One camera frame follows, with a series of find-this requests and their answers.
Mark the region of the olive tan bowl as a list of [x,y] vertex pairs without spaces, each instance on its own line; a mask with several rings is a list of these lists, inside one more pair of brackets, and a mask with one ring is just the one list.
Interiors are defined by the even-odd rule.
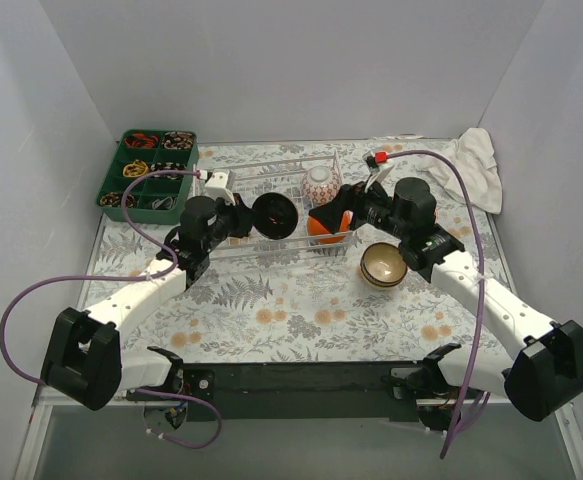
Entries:
[[289,237],[298,225],[299,215],[294,203],[276,192],[260,195],[252,205],[252,212],[254,228],[271,240]]

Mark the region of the white wire dish rack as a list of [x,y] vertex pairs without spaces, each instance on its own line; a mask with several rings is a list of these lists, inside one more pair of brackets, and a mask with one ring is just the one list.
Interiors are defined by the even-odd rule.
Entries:
[[230,237],[221,243],[211,253],[213,260],[254,258],[279,261],[296,254],[339,256],[355,243],[355,235],[351,232],[312,235],[307,227],[309,210],[317,203],[308,193],[305,177],[310,173],[332,173],[337,182],[342,182],[340,159],[335,150],[311,156],[233,164],[203,159],[196,166],[208,171],[230,171],[232,191],[240,194],[247,206],[252,206],[258,197],[273,192],[292,201],[298,214],[297,226],[288,237],[269,239],[252,229],[247,237]]

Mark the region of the white red diamond pattern bowl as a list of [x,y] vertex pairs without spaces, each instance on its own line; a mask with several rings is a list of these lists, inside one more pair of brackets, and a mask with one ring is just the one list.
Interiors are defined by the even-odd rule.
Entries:
[[305,173],[300,191],[312,206],[320,206],[333,200],[340,186],[341,181],[333,168],[316,166]]

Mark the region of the cream bird pattern bowl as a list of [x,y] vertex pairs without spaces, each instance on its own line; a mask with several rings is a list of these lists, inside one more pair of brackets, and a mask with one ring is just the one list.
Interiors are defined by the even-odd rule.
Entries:
[[406,277],[406,275],[402,275],[400,278],[398,279],[394,279],[391,281],[384,281],[384,280],[379,280],[375,277],[373,277],[372,275],[370,275],[368,272],[361,270],[359,272],[360,274],[360,278],[370,287],[378,289],[378,290],[389,290],[389,289],[393,289],[395,287],[397,287],[398,285],[400,285],[404,278]]

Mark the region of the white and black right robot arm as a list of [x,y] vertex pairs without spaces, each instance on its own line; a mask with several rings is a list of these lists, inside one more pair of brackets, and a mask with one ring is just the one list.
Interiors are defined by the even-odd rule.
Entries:
[[505,348],[509,362],[477,358],[470,388],[507,398],[533,421],[583,393],[583,328],[552,320],[480,273],[464,245],[437,223],[436,200],[425,181],[401,179],[392,195],[379,183],[345,184],[309,215],[336,234],[345,212],[352,214],[351,229],[368,224],[399,239],[408,268],[455,298]]

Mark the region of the black gold pattern bowl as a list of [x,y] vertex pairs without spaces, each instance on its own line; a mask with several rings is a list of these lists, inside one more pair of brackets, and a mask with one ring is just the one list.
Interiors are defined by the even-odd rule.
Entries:
[[408,266],[396,245],[377,242],[363,252],[360,259],[361,270],[379,280],[391,281],[407,275]]

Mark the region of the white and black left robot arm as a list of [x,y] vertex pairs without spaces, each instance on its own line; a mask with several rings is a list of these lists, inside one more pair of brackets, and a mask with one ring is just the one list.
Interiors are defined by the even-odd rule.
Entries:
[[40,378],[91,410],[121,390],[147,387],[164,400],[184,386],[182,360],[160,347],[124,352],[126,339],[157,309],[184,293],[207,270],[211,252],[229,237],[244,237],[253,214],[240,196],[228,203],[195,196],[179,226],[141,275],[83,311],[67,308],[56,321]]

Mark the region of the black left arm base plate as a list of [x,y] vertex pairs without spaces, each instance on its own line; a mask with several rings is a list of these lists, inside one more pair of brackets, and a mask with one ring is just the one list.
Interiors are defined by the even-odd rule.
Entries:
[[206,368],[179,368],[169,373],[159,386],[147,386],[153,392],[188,395],[210,401],[213,398],[215,371]]

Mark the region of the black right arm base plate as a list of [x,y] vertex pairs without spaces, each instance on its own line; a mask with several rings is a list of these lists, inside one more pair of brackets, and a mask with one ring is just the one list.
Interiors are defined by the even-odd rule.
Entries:
[[422,366],[393,368],[391,382],[415,394],[418,398],[454,398],[459,388],[449,385],[439,373],[432,373]]

